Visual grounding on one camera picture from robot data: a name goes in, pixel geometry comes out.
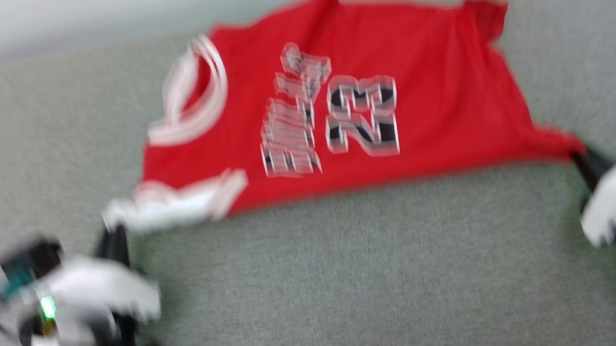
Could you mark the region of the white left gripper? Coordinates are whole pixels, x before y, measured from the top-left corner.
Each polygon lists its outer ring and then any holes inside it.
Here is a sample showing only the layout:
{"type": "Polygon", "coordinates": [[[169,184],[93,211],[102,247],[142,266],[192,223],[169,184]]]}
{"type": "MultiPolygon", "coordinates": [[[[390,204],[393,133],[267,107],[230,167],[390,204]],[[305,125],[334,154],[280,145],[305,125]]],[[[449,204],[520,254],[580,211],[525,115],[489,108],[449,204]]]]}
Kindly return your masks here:
{"type": "Polygon", "coordinates": [[[21,293],[27,306],[48,301],[61,339],[90,336],[95,326],[112,333],[114,314],[139,324],[161,318],[159,284],[131,269],[126,227],[105,226],[100,235],[94,258],[73,257],[21,293]]]}

